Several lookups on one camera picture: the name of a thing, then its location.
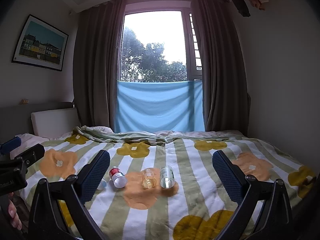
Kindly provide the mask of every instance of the small bottle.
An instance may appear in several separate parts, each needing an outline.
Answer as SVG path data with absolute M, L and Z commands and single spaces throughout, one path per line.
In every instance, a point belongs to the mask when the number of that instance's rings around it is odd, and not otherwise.
M 109 172 L 109 176 L 113 182 L 113 185 L 117 188 L 122 188 L 127 184 L 127 178 L 124 174 L 119 170 L 117 166 L 113 166 Z
M 142 171 L 142 185 L 145 188 L 155 187 L 157 184 L 157 180 L 155 175 L 151 169 L 145 169 Z
M 98 185 L 97 189 L 98 190 L 103 190 L 103 189 L 106 188 L 106 186 L 107 186 L 107 181 L 104 178 L 102 178 L 102 180 L 100 181 L 100 184 Z
M 164 166 L 160 170 L 160 185 L 163 188 L 172 188 L 175 184 L 173 169 L 170 166 Z

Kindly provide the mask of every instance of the framed picture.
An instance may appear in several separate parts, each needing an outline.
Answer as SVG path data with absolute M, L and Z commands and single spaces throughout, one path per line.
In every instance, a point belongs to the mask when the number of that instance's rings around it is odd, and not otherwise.
M 68 34 L 34 17 L 22 29 L 12 62 L 62 71 Z

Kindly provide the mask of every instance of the yellow flower pattern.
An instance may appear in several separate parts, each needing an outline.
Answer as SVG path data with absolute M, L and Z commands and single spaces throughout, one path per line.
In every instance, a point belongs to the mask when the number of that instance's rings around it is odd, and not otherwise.
M 117 149 L 119 155 L 130 155 L 132 158 L 143 158 L 149 155 L 150 145 L 145 142 L 140 143 L 124 143 L 121 148 Z
M 219 210 L 208 221 L 201 217 L 188 215 L 183 217 L 173 229 L 174 240 L 212 240 L 227 224 L 233 211 Z
M 59 200 L 59 205 L 63 214 L 63 217 L 68 225 L 68 227 L 70 228 L 72 225 L 74 225 L 74 221 L 70 215 L 70 212 L 68 210 L 67 204 L 65 201 L 63 200 Z
M 311 190 L 316 180 L 315 173 L 307 166 L 301 166 L 298 171 L 288 175 L 288 182 L 291 186 L 298 186 L 298 196 L 304 198 Z
M 195 141 L 195 148 L 199 151 L 210 151 L 212 149 L 221 150 L 226 147 L 227 147 L 227 144 L 225 142 L 203 141 L 203 140 Z
M 71 137 L 68 137 L 64 140 L 65 142 L 73 143 L 73 144 L 85 144 L 87 141 L 89 141 L 88 138 L 84 137 L 81 134 L 74 134 Z

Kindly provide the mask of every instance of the floral pattern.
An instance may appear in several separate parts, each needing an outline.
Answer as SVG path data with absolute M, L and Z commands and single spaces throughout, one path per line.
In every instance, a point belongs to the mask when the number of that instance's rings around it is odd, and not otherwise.
M 75 152 L 60 152 L 50 149 L 44 153 L 39 169 L 46 177 L 60 176 L 66 179 L 69 175 L 75 174 L 74 165 L 78 161 Z
M 73 134 L 72 136 L 66 138 L 64 140 L 65 142 L 73 143 L 73 144 L 85 144 L 87 141 L 89 141 L 88 138 L 84 137 L 81 134 Z
M 210 151 L 212 149 L 221 150 L 226 147 L 227 147 L 227 144 L 225 142 L 203 141 L 203 140 L 195 141 L 195 148 L 199 151 Z
M 288 175 L 291 186 L 298 186 L 298 196 L 304 198 L 312 188 L 316 180 L 316 174 L 307 166 L 301 166 L 298 171 Z
M 174 227 L 173 239 L 212 240 L 224 228 L 232 214 L 233 211 L 219 210 L 208 221 L 198 216 L 185 216 Z
M 72 225 L 74 225 L 74 221 L 70 215 L 70 212 L 68 210 L 68 207 L 67 207 L 67 204 L 65 201 L 63 200 L 59 200 L 59 205 L 60 205 L 60 208 L 61 208 L 61 211 L 62 211 L 62 214 L 63 214 L 63 217 L 68 225 L 68 227 L 70 228 Z
M 119 155 L 130 155 L 132 158 L 143 158 L 149 155 L 150 145 L 145 142 L 124 143 L 121 148 L 117 149 Z
M 154 205 L 159 196 L 171 197 L 178 192 L 179 185 L 176 182 L 172 188 L 164 189 L 160 186 L 160 169 L 150 168 L 157 180 L 153 188 L 145 189 L 142 186 L 142 172 L 129 172 L 125 176 L 128 180 L 124 188 L 123 198 L 127 205 L 135 209 L 148 209 Z
M 251 174 L 260 181 L 270 179 L 269 170 L 273 168 L 271 163 L 257 158 L 251 152 L 240 153 L 232 163 L 238 165 L 245 175 Z

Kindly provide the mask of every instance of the window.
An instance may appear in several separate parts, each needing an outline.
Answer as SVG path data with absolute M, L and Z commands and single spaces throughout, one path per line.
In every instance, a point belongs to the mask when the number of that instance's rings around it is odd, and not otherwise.
M 129 82 L 201 79 L 189 8 L 125 15 L 119 77 Z
M 192 21 L 192 14 L 189 13 L 190 16 L 190 23 L 191 23 L 191 30 L 192 30 L 192 37 L 193 37 L 193 46 L 195 50 L 195 58 L 196 58 L 196 69 L 197 70 L 202 70 L 202 64 L 201 64 L 201 59 L 200 59 L 200 52 L 198 48 L 198 43 L 197 43 L 197 38 L 196 38 L 196 33 L 195 29 L 193 27 L 193 21 Z

